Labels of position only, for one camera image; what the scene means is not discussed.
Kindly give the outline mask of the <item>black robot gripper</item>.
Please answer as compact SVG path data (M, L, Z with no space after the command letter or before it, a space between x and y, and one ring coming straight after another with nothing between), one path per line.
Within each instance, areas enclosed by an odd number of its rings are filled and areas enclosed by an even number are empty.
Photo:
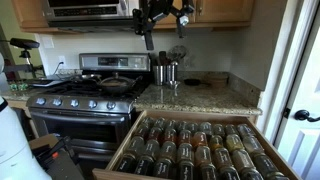
M173 5L174 0L142 0L140 9L133 9L133 27L137 35L144 35L147 50L153 50L151 31L155 24L169 14L176 17L177 34L184 38L185 26L189 23L188 15L195 11L193 0L182 0L180 9Z

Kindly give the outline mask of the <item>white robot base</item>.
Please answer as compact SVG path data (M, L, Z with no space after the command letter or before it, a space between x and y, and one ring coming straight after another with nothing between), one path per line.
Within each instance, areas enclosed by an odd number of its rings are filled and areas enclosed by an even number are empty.
M31 152L16 112L0 97L0 180L52 180Z

